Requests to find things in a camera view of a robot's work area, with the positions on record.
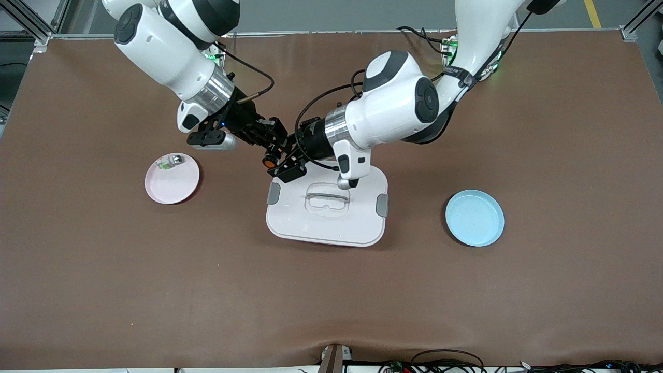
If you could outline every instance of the brown tablecloth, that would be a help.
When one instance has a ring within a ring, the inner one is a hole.
[[[403,35],[233,47],[274,76],[257,105],[288,127],[395,48],[439,72],[439,55]],[[266,84],[228,70],[245,92]],[[191,149],[177,105],[109,40],[53,40],[33,58],[0,141],[0,368],[310,364],[332,342],[355,359],[663,358],[663,107],[618,32],[523,33],[441,139],[377,147],[391,205],[371,248],[273,236],[261,149]],[[173,151],[204,179],[163,206],[143,177]],[[505,211],[486,248],[443,223],[446,200],[468,188]]]

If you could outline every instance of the black strap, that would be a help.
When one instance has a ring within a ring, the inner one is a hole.
[[[458,86],[460,88],[468,87],[468,89],[472,89],[472,87],[474,87],[474,85],[477,83],[477,79],[474,77],[474,75],[470,74],[470,72],[464,68],[456,66],[445,67],[444,75],[453,76],[454,78],[458,79]]]

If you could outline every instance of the wire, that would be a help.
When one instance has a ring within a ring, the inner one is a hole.
[[[11,66],[11,65],[23,65],[25,67],[28,67],[28,64],[24,64],[23,62],[11,62],[8,64],[2,64],[0,65],[0,67]]]
[[[409,27],[409,26],[401,26],[401,27],[397,28],[397,30],[400,30],[400,31],[403,31],[403,30],[410,31],[410,32],[412,32],[413,34],[415,34],[416,36],[418,36],[418,37],[420,37],[420,38],[423,38],[423,39],[428,39],[428,40],[430,40],[430,41],[432,41],[432,42],[444,42],[444,40],[442,40],[442,39],[431,38],[431,37],[425,37],[424,35],[422,35],[421,33],[419,33],[419,31],[417,31],[417,30],[415,30],[415,29],[413,29],[412,27]]]
[[[440,79],[444,75],[444,71],[440,72],[439,74],[435,75],[431,81],[435,82],[437,79]]]
[[[403,30],[411,31],[411,32],[414,33],[416,36],[418,36],[418,37],[420,37],[420,38],[422,38],[422,39],[426,39],[426,42],[428,42],[428,45],[430,45],[430,48],[431,48],[432,50],[435,50],[437,53],[443,54],[444,56],[451,56],[451,55],[452,55],[452,54],[449,53],[449,52],[442,52],[441,50],[437,49],[437,48],[433,45],[432,42],[438,42],[438,43],[442,44],[442,43],[444,43],[444,39],[438,39],[438,38],[432,38],[432,37],[429,37],[428,34],[426,33],[426,29],[424,29],[423,27],[421,28],[421,31],[417,31],[417,30],[415,30],[415,29],[413,29],[412,27],[409,27],[409,26],[401,26],[401,27],[397,28],[397,30],[400,30],[400,31],[403,31]]]
[[[388,361],[388,362],[385,362],[384,364],[382,364],[382,366],[380,367],[380,369],[377,370],[377,373],[382,373],[382,369],[384,369],[384,368],[386,368],[386,367],[389,367],[390,363],[391,363],[391,362]]]
[[[354,84],[355,84],[356,86],[361,86],[361,85],[363,85],[362,82],[357,82],[357,83],[354,83]],[[297,133],[298,133],[298,131],[299,131],[299,122],[302,120],[302,117],[304,117],[304,114],[305,114],[305,113],[311,108],[311,106],[313,106],[314,103],[318,102],[318,101],[319,101],[320,99],[322,99],[323,97],[325,97],[325,96],[327,96],[327,95],[329,95],[329,94],[332,94],[332,93],[334,93],[334,92],[336,92],[336,91],[340,91],[340,90],[344,90],[344,89],[350,88],[350,86],[351,86],[351,84],[344,84],[344,85],[342,85],[342,86],[338,86],[338,87],[336,87],[336,88],[332,88],[331,90],[328,90],[328,91],[323,92],[323,93],[320,94],[318,97],[314,98],[311,102],[309,102],[308,105],[306,105],[306,107],[302,110],[302,112],[299,113],[299,116],[297,117],[297,120],[294,121],[294,140],[295,140],[295,143],[297,144],[297,148],[299,148],[299,150],[302,152],[303,156],[304,156],[309,162],[313,163],[314,165],[318,165],[318,166],[322,167],[323,169],[333,170],[333,171],[338,171],[338,170],[339,170],[338,166],[327,166],[327,165],[325,165],[325,164],[323,164],[323,163],[320,163],[320,162],[316,161],[315,159],[311,158],[308,154],[306,154],[304,148],[302,148],[302,146],[301,146],[300,143],[299,143],[299,136],[297,135]]]
[[[511,47],[511,43],[513,42],[513,40],[516,39],[516,37],[518,36],[518,33],[520,32],[520,30],[522,29],[522,27],[525,26],[525,22],[527,22],[527,20],[530,18],[531,15],[532,15],[532,12],[529,12],[529,13],[527,14],[527,16],[525,17],[525,19],[522,20],[522,22],[520,23],[520,26],[518,26],[518,29],[517,29],[516,32],[513,34],[513,37],[511,37],[511,40],[509,40],[509,43],[507,44],[507,47],[504,48],[504,52],[502,53],[502,57],[501,57],[501,59],[504,58],[504,55],[507,53],[507,51],[508,51],[509,48]]]
[[[366,69],[363,68],[363,69],[361,69],[361,70],[357,70],[357,71],[355,71],[355,73],[352,74],[352,78],[350,78],[350,89],[352,90],[352,93],[355,94],[355,97],[356,97],[356,98],[360,98],[360,97],[361,97],[361,94],[358,94],[358,93],[357,93],[357,88],[355,88],[355,86],[356,86],[356,84],[355,84],[355,77],[356,77],[357,75],[361,74],[362,72],[366,73]]]
[[[241,60],[240,58],[236,57],[236,56],[233,55],[232,53],[228,52],[226,49],[223,49],[223,48],[221,47],[221,45],[219,45],[218,42],[214,42],[214,45],[215,45],[218,49],[222,50],[223,53],[227,54],[228,57],[234,59],[235,61],[239,62],[240,64],[242,64],[242,65],[244,65],[244,66],[250,68],[251,70],[253,70],[253,71],[257,72],[258,74],[264,76],[265,78],[269,79],[269,86],[268,86],[267,88],[265,88],[264,90],[261,90],[261,91],[259,91],[259,92],[256,92],[256,93],[254,93],[254,94],[248,95],[248,96],[246,97],[246,98],[248,98],[248,100],[246,100],[246,101],[251,101],[251,100],[253,100],[254,98],[258,98],[258,97],[262,96],[263,94],[266,94],[267,92],[269,92],[269,90],[271,90],[271,89],[274,87],[274,78],[272,78],[269,74],[267,74],[266,72],[260,70],[259,68],[255,67],[255,66],[253,66],[253,65],[251,65],[251,64],[249,64],[249,63],[247,63],[247,62],[245,62],[245,61],[243,61],[243,60]]]
[[[422,356],[422,355],[425,355],[425,354],[432,354],[432,353],[435,353],[435,352],[453,352],[455,354],[464,354],[464,355],[472,356],[473,358],[477,359],[479,361],[479,363],[481,363],[481,367],[480,367],[481,371],[482,372],[486,371],[486,369],[484,369],[483,360],[480,357],[478,357],[477,355],[474,355],[471,352],[466,352],[466,351],[462,351],[462,350],[454,350],[454,349],[450,349],[450,348],[437,348],[437,349],[434,349],[434,350],[426,350],[426,351],[419,352],[418,354],[414,355],[410,359],[410,364],[414,364],[414,360],[417,359],[419,356]]]
[[[443,56],[451,56],[451,55],[452,55],[452,54],[449,53],[449,52],[442,52],[441,50],[438,50],[438,49],[433,45],[433,43],[431,42],[431,39],[428,37],[428,34],[426,34],[426,30],[424,30],[423,27],[421,28],[421,32],[422,32],[422,34],[424,34],[424,39],[426,39],[426,41],[428,42],[428,45],[430,45],[430,48],[431,48],[432,50],[435,50],[437,53],[440,53],[440,54],[443,55]]]

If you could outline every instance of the small object on plate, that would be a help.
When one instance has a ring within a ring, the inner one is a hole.
[[[445,217],[451,233],[470,246],[488,246],[502,235],[504,212],[497,201],[480,190],[463,190],[447,204]]]
[[[164,158],[177,167],[162,168]],[[174,204],[187,199],[199,181],[200,169],[196,160],[186,154],[171,153],[157,159],[147,169],[145,191],[155,202]]]
[[[157,159],[155,164],[162,170],[169,170],[182,162],[184,162],[184,158],[181,154],[173,154],[164,155],[163,157]]]

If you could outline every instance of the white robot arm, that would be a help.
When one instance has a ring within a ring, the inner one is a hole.
[[[305,121],[288,134],[277,118],[258,115],[233,75],[204,56],[239,23],[239,0],[102,0],[117,17],[115,44],[141,70],[181,100],[178,127],[198,149],[232,149],[236,137],[264,147],[263,164],[288,182],[306,174],[306,161],[335,157],[341,188],[368,175],[371,149],[381,143],[429,143],[439,137],[455,104],[486,66],[499,58],[516,10],[526,0],[456,0],[459,48],[433,85],[407,52],[392,50],[367,67],[363,95]],[[560,0],[530,0],[547,13]]]
[[[437,86],[407,52],[393,50],[376,57],[366,69],[362,97],[325,118],[341,178],[368,175],[371,149],[380,143],[435,139],[455,103],[476,83],[511,31],[509,22],[524,1],[456,1],[459,48]]]

